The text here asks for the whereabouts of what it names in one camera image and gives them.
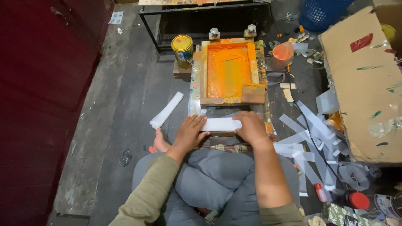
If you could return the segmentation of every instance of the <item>wooden frame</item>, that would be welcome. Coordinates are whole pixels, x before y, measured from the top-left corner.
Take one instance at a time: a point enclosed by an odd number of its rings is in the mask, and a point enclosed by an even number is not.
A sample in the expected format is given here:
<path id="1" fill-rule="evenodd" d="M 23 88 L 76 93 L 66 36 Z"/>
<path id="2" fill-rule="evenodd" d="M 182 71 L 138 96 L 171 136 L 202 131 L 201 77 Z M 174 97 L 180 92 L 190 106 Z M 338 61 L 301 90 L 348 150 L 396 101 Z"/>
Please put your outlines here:
<path id="1" fill-rule="evenodd" d="M 248 60 L 250 63 L 251 84 L 244 84 L 242 87 L 241 97 L 208 97 L 207 96 L 207 80 L 208 80 L 208 49 L 212 45 L 246 47 L 248 51 Z M 227 106 L 227 105 L 243 105 L 243 104 L 264 104 L 265 103 L 265 85 L 260 84 L 258 78 L 257 59 L 255 52 L 254 40 L 246 40 L 244 38 L 221 39 L 219 41 L 203 41 L 201 44 L 201 84 L 200 84 L 200 105 L 207 106 Z"/>

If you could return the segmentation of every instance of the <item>blue plastic basket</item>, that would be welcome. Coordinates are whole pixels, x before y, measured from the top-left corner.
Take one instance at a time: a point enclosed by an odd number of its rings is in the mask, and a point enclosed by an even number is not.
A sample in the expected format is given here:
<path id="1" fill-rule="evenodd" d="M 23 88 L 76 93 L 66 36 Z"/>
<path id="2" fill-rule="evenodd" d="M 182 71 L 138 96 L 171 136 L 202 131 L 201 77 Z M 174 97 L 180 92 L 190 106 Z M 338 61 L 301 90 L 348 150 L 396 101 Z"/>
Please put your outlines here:
<path id="1" fill-rule="evenodd" d="M 352 2 L 354 0 L 306 0 L 300 10 L 299 23 L 308 31 L 326 30 Z"/>

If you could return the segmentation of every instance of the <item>hand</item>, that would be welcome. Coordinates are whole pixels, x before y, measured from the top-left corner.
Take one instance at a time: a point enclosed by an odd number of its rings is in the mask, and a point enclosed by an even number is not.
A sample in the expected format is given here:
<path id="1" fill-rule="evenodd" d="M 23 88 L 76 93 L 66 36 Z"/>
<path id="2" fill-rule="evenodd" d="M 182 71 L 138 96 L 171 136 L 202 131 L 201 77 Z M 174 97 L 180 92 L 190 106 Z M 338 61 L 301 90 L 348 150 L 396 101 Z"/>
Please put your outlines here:
<path id="1" fill-rule="evenodd" d="M 198 118 L 197 116 L 187 116 L 179 127 L 176 139 L 172 145 L 172 148 L 176 151 L 187 153 L 194 149 L 205 136 L 211 134 L 208 131 L 199 134 L 207 122 L 207 117 L 204 117 L 204 114 L 201 114 Z"/>
<path id="2" fill-rule="evenodd" d="M 239 120 L 242 123 L 242 127 L 236 129 L 234 132 L 250 143 L 251 146 L 259 141 L 268 140 L 271 142 L 265 131 L 265 124 L 261 115 L 253 111 L 242 111 L 232 117 L 232 119 Z"/>

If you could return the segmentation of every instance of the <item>person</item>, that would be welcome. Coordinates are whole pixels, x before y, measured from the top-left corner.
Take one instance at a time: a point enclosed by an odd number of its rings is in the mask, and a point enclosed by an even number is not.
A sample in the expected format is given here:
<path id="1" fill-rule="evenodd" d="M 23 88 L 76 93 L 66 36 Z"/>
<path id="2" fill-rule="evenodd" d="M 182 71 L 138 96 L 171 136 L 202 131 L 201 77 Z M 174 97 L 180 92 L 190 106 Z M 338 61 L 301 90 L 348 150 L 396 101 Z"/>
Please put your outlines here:
<path id="1" fill-rule="evenodd" d="M 243 111 L 233 117 L 235 132 L 252 153 L 192 151 L 210 132 L 207 118 L 188 116 L 173 145 L 156 130 L 158 152 L 142 158 L 133 175 L 133 192 L 110 226 L 206 226 L 194 207 L 222 212 L 218 226 L 301 226 L 299 179 L 293 164 L 276 154 L 262 117 Z"/>

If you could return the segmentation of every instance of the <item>gray pants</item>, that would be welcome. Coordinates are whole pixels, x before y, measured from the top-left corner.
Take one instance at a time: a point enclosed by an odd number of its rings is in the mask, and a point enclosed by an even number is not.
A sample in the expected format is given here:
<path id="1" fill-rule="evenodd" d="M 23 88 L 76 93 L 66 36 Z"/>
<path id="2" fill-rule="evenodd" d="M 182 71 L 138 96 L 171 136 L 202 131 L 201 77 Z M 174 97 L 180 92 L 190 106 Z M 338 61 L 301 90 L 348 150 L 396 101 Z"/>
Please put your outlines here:
<path id="1" fill-rule="evenodd" d="M 133 190 L 144 177 L 149 163 L 163 152 L 149 154 L 136 165 Z M 252 153 L 196 150 L 187 155 L 154 225 L 207 226 L 193 207 L 223 211 L 215 225 L 260 226 Z M 293 164 L 279 156 L 293 199 L 298 206 L 299 178 Z"/>

